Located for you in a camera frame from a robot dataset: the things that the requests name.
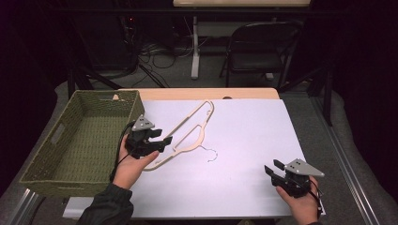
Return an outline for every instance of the dark jacket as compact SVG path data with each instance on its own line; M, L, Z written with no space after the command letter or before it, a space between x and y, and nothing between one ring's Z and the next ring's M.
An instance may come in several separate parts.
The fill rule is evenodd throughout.
M94 201L84 210L77 224L126 225L134 211L130 198L130 190L109 184L94 197Z

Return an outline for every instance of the green wicker basket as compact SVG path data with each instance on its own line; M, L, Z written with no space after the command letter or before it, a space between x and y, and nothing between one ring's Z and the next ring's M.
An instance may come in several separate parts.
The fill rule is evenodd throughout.
M138 91L76 91L20 183L44 196L103 191L121 131L144 112Z

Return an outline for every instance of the hand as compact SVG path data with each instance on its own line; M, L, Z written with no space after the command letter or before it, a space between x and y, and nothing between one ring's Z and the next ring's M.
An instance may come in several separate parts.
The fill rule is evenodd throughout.
M119 152L119 161L122 160L128 154L128 151L125 147L127 135L123 137L120 152ZM114 185L117 185L124 189L130 189L132 185L138 180L141 175L143 169L151 163L155 158L159 155L159 151L155 151L146 157L142 157L140 159L136 159L132 156L127 156L124 158L119 165L117 166Z
M312 176L310 176L310 180L312 180L315 184L311 184L311 192L316 195L316 187L318 186L318 183ZM298 225L310 224L318 221L318 204L310 193L307 193L305 196L300 198L294 198L289 196L289 194L287 194L286 191L284 191L284 189L281 187L276 187L276 191L290 206L290 211L298 222Z

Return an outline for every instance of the white surface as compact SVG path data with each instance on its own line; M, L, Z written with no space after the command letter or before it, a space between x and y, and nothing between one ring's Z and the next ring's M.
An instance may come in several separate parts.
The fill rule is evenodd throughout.
M302 158L290 117L281 100L212 100L215 111L203 146L182 153L157 170L143 172L133 186L134 218L277 218L290 211L266 175L273 159ZM201 101L144 101L145 117L167 135ZM208 108L196 113L173 135L173 142L201 123ZM194 141L191 136L187 141ZM70 198L65 218L78 218L92 198Z

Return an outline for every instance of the table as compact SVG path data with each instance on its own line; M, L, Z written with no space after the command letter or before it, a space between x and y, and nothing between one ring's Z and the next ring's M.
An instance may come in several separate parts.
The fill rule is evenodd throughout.
M202 157L213 158L213 153L195 149L184 156L174 158L156 171L143 172L132 188L131 201L135 205L134 218L277 218L290 215L287 204L277 195L270 183L270 178L264 172L264 164L272 165L275 156L286 163L289 158L290 160L303 158L287 110L275 89L170 88L139 89L139 91L145 104L145 116L148 116L148 119L162 112L167 115L167 121L172 121L174 117L171 113L177 113L177 111L167 112L166 108L160 106L166 101L157 103L153 100L172 100L168 101L168 104L170 102L177 104L178 102L173 100L179 99L184 104L178 105L178 111L184 112L190 109L192 104L196 105L196 102L200 102L192 102L193 99L211 99L215 104L215 112L207 125L203 146L216 149L218 156L214 162L208 162ZM253 109L240 112L239 109L230 111L228 108L220 107L234 105L234 100L222 99L224 97L235 99L244 109L248 107L253 107ZM230 112L233 112L234 116L228 117ZM236 130L233 128L234 123L238 124L240 119L249 121L251 124L253 119L262 121L261 118L265 112L267 117L264 118L267 118L267 123L263 126L254 125L257 128L252 130L254 134L258 133L258 130L265 131L267 133L265 140L263 140L264 136L252 136L250 130L246 132L241 129L237 131L241 133L239 137L243 140L235 142L234 140L237 139L230 138L231 135L228 132ZM157 128L165 128L163 122L164 120L155 121ZM225 128L225 133L215 135L214 129L220 127ZM247 135L252 137L250 142L244 142L247 140ZM246 147L251 149L251 143L263 145L263 142L267 144L261 146L261 151L255 150L250 154L240 152ZM222 145L226 143L228 147L223 148ZM290 156L281 149L287 149L293 154ZM92 198L70 198L64 218L78 218L91 202Z
M307 8L311 4L311 0L174 0L173 5L178 8ZM211 29L208 32L198 31L197 17L193 17L193 59L191 78L196 80L199 78L199 46L198 37L214 36L215 32L219 36L230 36L232 32L243 23L237 23L235 26L226 25L226 29L220 33L222 26L218 25L216 29Z

